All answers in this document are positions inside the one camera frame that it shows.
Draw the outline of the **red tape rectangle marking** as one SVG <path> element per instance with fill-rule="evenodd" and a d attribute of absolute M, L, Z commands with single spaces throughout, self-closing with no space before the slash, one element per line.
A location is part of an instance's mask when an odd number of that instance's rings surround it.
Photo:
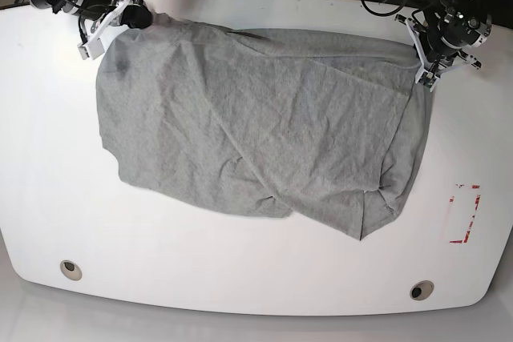
<path fill-rule="evenodd" d="M 477 214 L 482 188 L 478 184 L 457 184 L 450 197 L 445 237 L 450 244 L 468 242 Z"/>

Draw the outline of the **grey t-shirt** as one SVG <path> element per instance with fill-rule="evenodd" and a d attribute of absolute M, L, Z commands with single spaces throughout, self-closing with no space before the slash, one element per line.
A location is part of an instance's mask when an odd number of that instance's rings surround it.
<path fill-rule="evenodd" d="M 432 96 L 418 68 L 398 42 L 159 14 L 103 56 L 99 133 L 134 187 L 360 240 L 400 216 L 420 167 Z"/>

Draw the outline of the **left table grommet hole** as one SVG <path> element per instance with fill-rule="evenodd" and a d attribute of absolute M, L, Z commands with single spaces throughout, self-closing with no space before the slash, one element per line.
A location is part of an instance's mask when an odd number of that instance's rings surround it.
<path fill-rule="evenodd" d="M 70 260 L 64 260 L 60 263 L 61 273 L 72 281 L 79 281 L 83 277 L 80 267 Z"/>

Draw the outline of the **right table grommet hole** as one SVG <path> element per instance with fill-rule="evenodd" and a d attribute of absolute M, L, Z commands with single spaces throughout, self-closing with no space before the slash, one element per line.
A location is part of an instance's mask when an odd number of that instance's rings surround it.
<path fill-rule="evenodd" d="M 416 301 L 423 301 L 429 298 L 433 291 L 434 283 L 430 280 L 423 280 L 411 288 L 410 298 Z"/>

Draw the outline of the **table grommet hole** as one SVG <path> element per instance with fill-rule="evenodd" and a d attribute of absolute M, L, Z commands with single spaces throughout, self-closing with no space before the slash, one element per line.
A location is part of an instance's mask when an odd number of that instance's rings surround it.
<path fill-rule="evenodd" d="M 79 281 L 83 277 L 80 267 L 70 260 L 64 260 L 60 263 L 61 273 L 72 281 Z"/>
<path fill-rule="evenodd" d="M 423 280 L 411 288 L 410 298 L 416 301 L 423 301 L 429 298 L 433 291 L 434 283 L 430 280 Z"/>

